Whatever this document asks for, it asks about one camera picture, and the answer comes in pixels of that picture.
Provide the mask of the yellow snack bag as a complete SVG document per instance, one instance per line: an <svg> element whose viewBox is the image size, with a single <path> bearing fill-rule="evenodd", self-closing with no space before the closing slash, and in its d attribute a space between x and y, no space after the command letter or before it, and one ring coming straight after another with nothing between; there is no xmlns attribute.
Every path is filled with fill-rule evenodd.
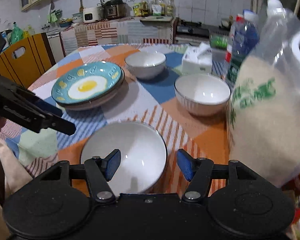
<svg viewBox="0 0 300 240"><path fill-rule="evenodd" d="M142 10L143 10L143 4L142 3L135 3L133 5L133 12L135 17L141 17L142 16Z"/></svg>

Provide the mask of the green plastic bag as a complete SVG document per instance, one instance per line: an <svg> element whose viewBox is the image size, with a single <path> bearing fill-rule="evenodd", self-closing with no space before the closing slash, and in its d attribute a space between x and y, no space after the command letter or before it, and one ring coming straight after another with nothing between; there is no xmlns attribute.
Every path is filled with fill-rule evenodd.
<svg viewBox="0 0 300 240"><path fill-rule="evenodd" d="M13 29L11 32L11 44L15 44L24 38L24 32L20 29L16 22L13 22Z"/></svg>

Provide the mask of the green label water bottle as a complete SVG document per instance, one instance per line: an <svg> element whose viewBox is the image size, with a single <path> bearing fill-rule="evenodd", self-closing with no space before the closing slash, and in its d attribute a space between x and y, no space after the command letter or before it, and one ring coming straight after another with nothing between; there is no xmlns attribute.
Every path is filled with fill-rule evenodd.
<svg viewBox="0 0 300 240"><path fill-rule="evenodd" d="M230 66L228 68L227 74L226 74L226 83L233 88L235 83L236 83L236 79L241 67L241 64L243 62L243 57L241 56L232 56L231 60L230 60Z"/></svg>

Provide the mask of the blue fried egg plate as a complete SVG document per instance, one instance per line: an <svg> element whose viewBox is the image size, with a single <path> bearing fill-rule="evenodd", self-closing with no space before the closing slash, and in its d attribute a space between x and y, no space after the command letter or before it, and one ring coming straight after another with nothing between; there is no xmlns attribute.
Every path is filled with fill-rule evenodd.
<svg viewBox="0 0 300 240"><path fill-rule="evenodd" d="M80 104L105 95L121 77L123 71L114 63L85 63L59 77L51 89L51 96L62 105Z"/></svg>

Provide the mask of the patchwork counter cloth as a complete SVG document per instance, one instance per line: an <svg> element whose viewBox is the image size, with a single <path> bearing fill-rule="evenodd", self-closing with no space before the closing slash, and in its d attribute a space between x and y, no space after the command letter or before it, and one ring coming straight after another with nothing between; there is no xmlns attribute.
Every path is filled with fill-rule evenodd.
<svg viewBox="0 0 300 240"><path fill-rule="evenodd" d="M140 17L74 25L61 32L65 54L80 47L108 44L172 44L178 18L171 22L140 22Z"/></svg>

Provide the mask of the black gas stove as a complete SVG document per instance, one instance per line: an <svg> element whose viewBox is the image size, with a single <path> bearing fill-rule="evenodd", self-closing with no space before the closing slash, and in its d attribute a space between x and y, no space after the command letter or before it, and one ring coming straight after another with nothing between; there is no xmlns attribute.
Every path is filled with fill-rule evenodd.
<svg viewBox="0 0 300 240"><path fill-rule="evenodd" d="M192 36L200 38L209 38L211 35L229 35L228 29L223 29L220 26L206 25L201 22L187 22L180 20L177 24L175 35Z"/></svg>

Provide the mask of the yellow wooden chair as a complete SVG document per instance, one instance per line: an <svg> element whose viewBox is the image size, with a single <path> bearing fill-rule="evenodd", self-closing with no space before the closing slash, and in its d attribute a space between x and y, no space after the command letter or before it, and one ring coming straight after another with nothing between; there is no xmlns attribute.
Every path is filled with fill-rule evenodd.
<svg viewBox="0 0 300 240"><path fill-rule="evenodd" d="M0 75L29 88L54 64L46 33L24 38L0 54Z"/></svg>

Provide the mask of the white bowl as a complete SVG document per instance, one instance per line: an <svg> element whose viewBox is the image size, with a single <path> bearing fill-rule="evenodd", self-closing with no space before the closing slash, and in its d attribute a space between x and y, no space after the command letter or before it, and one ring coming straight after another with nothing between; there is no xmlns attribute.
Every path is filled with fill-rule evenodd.
<svg viewBox="0 0 300 240"><path fill-rule="evenodd" d="M166 56L160 52L139 51L125 58L128 71L140 80L151 80L166 67Z"/></svg>
<svg viewBox="0 0 300 240"><path fill-rule="evenodd" d="M180 76L174 91L179 104L195 116L213 116L223 111L231 95L222 79L209 74Z"/></svg>
<svg viewBox="0 0 300 240"><path fill-rule="evenodd" d="M167 147L159 132L137 121L114 122L96 131L85 143L81 163L112 150L121 152L121 163L109 182L113 193L146 193L160 179Z"/></svg>

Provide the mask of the white tissue pack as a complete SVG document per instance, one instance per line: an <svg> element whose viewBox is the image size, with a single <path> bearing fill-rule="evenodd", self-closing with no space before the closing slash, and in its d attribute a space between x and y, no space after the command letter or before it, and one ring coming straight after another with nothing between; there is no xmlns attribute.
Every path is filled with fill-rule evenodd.
<svg viewBox="0 0 300 240"><path fill-rule="evenodd" d="M209 44L189 46L181 60L183 74L210 74L212 72L212 50Z"/></svg>

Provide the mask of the red label water bottle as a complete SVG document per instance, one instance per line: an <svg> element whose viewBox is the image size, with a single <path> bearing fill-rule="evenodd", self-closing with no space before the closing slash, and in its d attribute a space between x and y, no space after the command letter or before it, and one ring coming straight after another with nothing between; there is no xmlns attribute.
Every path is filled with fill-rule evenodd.
<svg viewBox="0 0 300 240"><path fill-rule="evenodd" d="M230 63L232 58L232 51L233 47L235 45L235 37L237 34L237 31L241 27L241 25L244 23L244 16L243 14L237 14L235 21L232 23L230 28L230 33L228 36L228 44L226 48L226 55L225 55L225 62Z"/></svg>

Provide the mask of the blue label water bottle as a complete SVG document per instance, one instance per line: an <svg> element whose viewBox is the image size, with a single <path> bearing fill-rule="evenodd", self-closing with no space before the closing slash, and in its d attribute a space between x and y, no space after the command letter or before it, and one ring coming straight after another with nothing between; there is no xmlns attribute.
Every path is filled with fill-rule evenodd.
<svg viewBox="0 0 300 240"><path fill-rule="evenodd" d="M241 56L243 61L259 41L258 15L250 10L243 11L244 23L237 31L232 56Z"/></svg>

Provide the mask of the patchwork tablecloth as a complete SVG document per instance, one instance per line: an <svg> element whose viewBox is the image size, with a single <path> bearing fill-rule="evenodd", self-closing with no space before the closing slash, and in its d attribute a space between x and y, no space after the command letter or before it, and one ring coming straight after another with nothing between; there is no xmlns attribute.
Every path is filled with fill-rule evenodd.
<svg viewBox="0 0 300 240"><path fill-rule="evenodd" d="M0 132L0 139L6 142L27 172L35 177L59 160L78 164L85 142L99 128L117 121L144 122L161 134L168 148L167 170L154 191L181 194L187 181L178 168L176 150L183 148L193 157L207 157L217 164L226 164L229 160L224 114L208 118L192 116L175 97L174 82L181 75L181 59L185 50L185 45L164 44L79 48L30 85L30 90L54 104L51 89L56 80L69 70L94 61L107 61L124 67L125 58L138 51L163 53L166 68L149 81L139 81L126 72L122 89L112 100L92 110L64 113L64 119L76 125L74 135L59 134L51 129L34 133L8 121Z"/></svg>

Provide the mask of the clear rice bag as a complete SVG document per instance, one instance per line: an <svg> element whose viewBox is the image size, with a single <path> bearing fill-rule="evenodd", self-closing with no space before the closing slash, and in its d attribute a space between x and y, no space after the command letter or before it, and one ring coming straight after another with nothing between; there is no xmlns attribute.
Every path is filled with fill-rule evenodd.
<svg viewBox="0 0 300 240"><path fill-rule="evenodd" d="M260 40L243 61L228 108L230 158L277 187L300 174L300 20L267 0Z"/></svg>

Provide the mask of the cooking oil bottle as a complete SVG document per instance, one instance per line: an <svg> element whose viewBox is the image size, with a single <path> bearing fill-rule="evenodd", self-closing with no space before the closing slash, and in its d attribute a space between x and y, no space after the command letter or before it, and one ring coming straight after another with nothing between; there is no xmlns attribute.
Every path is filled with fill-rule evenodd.
<svg viewBox="0 0 300 240"><path fill-rule="evenodd" d="M153 16L161 16L162 8L158 0L151 1L151 11Z"/></svg>

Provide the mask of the black pressure cooker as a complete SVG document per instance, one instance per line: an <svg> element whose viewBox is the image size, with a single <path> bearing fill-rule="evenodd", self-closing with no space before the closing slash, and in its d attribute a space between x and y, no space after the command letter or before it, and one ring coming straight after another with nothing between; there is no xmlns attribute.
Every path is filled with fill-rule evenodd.
<svg viewBox="0 0 300 240"><path fill-rule="evenodd" d="M106 19L114 20L126 16L126 3L123 0L109 0L105 3Z"/></svg>

